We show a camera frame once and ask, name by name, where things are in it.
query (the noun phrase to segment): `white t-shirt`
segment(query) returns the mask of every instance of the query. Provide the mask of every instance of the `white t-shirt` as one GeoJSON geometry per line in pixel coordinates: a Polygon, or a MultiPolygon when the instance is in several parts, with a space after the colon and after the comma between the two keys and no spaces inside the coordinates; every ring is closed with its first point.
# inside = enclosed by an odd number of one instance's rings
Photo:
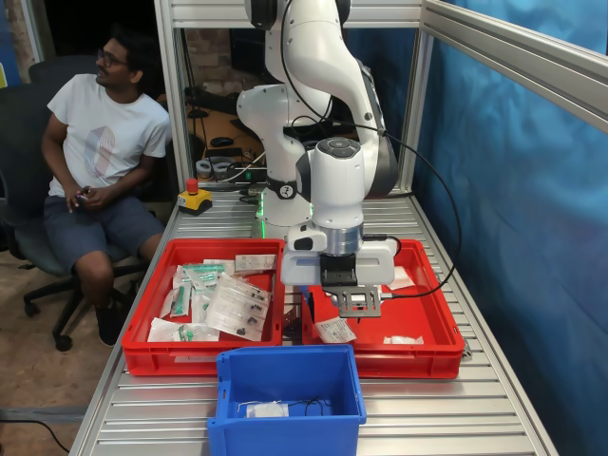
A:
{"type": "MultiPolygon", "coordinates": [[[[164,157],[171,140],[169,115],[147,95],[130,104],[114,102],[94,74],[79,74],[64,85],[48,108],[67,125],[64,154],[69,172],[85,187],[107,187],[136,167],[142,154],[164,157]]],[[[51,196],[64,197],[56,178],[51,196]]]]}

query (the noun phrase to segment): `brick wall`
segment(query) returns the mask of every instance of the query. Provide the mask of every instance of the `brick wall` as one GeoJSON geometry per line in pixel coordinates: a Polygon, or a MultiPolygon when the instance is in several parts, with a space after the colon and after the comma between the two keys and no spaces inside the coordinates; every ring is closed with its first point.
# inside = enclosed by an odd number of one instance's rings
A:
{"type": "Polygon", "coordinates": [[[28,27],[26,18],[21,8],[21,0],[5,0],[7,19],[9,21],[12,45],[15,49],[19,75],[24,83],[29,82],[28,69],[34,61],[34,53],[29,43],[28,27]]]}
{"type": "Polygon", "coordinates": [[[186,42],[197,86],[228,95],[262,84],[257,76],[231,67],[228,29],[187,30],[186,42]]]}

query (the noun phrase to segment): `red button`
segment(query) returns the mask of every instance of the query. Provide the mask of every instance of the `red button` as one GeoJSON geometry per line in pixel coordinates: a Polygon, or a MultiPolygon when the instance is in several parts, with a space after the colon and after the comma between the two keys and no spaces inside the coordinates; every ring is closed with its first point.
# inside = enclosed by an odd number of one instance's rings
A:
{"type": "Polygon", "coordinates": [[[186,191],[190,195],[196,195],[199,192],[199,181],[197,179],[188,179],[186,181],[186,191]]]}

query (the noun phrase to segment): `floor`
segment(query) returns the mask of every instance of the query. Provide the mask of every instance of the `floor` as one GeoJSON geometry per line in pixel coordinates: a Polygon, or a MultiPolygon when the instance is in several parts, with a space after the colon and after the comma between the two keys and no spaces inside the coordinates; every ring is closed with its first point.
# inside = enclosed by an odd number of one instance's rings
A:
{"type": "MultiPolygon", "coordinates": [[[[151,208],[161,221],[168,220],[170,205],[160,203],[151,208]]],[[[94,310],[81,304],[66,329],[73,341],[72,349],[56,351],[50,332],[69,294],[37,300],[41,313],[27,317],[23,295],[57,278],[38,269],[18,269],[24,264],[28,263],[9,252],[0,252],[0,415],[3,410],[14,413],[67,408],[71,418],[47,423],[59,441],[70,448],[80,427],[74,410],[84,410],[88,405],[111,349],[99,339],[94,310]]],[[[122,277],[115,287],[126,292],[129,281],[137,277],[122,277]]],[[[0,424],[0,445],[4,449],[0,456],[66,454],[45,428],[34,424],[0,424]]]]}

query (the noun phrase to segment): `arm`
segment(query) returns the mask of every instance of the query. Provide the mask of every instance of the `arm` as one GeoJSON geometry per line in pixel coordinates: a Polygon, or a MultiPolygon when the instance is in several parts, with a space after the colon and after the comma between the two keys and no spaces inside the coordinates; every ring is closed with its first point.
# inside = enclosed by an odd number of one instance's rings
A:
{"type": "Polygon", "coordinates": [[[101,209],[112,200],[124,195],[141,183],[150,179],[154,173],[157,159],[142,155],[139,164],[131,171],[122,176],[118,182],[108,187],[91,188],[85,193],[85,207],[87,209],[101,209]]]}
{"type": "Polygon", "coordinates": [[[67,125],[61,123],[55,114],[50,116],[47,129],[42,137],[42,155],[45,157],[50,171],[64,187],[67,210],[72,212],[72,206],[78,207],[77,195],[81,188],[67,168],[64,155],[64,141],[67,136],[67,125]]]}

